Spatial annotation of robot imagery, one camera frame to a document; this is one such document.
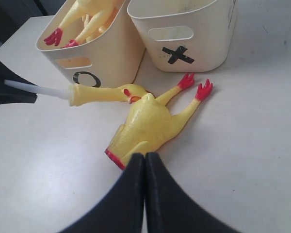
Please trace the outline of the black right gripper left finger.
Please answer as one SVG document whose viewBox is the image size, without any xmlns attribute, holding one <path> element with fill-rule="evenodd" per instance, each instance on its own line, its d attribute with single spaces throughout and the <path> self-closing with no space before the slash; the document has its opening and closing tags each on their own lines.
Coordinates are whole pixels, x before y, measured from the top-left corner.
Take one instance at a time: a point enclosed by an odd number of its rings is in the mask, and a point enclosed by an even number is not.
<svg viewBox="0 0 291 233">
<path fill-rule="evenodd" d="M 106 196 L 63 233 L 140 233 L 144 211 L 145 159 L 133 154 Z"/>
</svg>

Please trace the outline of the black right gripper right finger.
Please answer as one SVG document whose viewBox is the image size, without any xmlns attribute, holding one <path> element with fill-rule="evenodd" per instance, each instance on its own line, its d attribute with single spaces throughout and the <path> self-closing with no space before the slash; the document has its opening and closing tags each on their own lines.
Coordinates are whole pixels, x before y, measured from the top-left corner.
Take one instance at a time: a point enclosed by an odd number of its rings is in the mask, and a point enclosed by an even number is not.
<svg viewBox="0 0 291 233">
<path fill-rule="evenodd" d="M 173 179 L 158 153 L 145 156 L 149 233 L 236 233 L 192 200 Z"/>
</svg>

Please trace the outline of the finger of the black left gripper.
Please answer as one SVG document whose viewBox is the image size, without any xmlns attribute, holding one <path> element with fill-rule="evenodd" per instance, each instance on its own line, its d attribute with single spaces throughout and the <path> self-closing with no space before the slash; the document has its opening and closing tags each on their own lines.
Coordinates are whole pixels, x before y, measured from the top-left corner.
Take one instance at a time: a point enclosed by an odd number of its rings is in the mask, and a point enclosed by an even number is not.
<svg viewBox="0 0 291 233">
<path fill-rule="evenodd" d="M 0 61 L 0 105 L 10 103 L 35 103 L 37 94 L 30 93 L 24 90 L 16 89 L 4 84 L 5 80 L 16 81 L 20 83 L 32 84 L 33 83 L 23 79 Z"/>
</svg>

